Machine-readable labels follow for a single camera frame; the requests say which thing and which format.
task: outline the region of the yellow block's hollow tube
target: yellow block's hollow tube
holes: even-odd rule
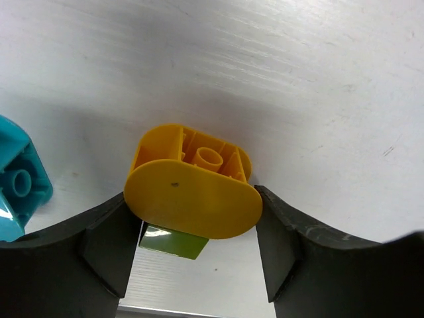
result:
[[[218,152],[208,147],[198,148],[191,161],[192,164],[213,172],[218,172],[223,162],[223,157],[221,157]]]

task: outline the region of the white table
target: white table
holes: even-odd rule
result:
[[[54,184],[30,231],[121,191],[139,138],[182,123],[348,233],[424,228],[424,3],[0,0],[0,112]],[[138,250],[121,307],[274,317],[254,231],[199,260]]]

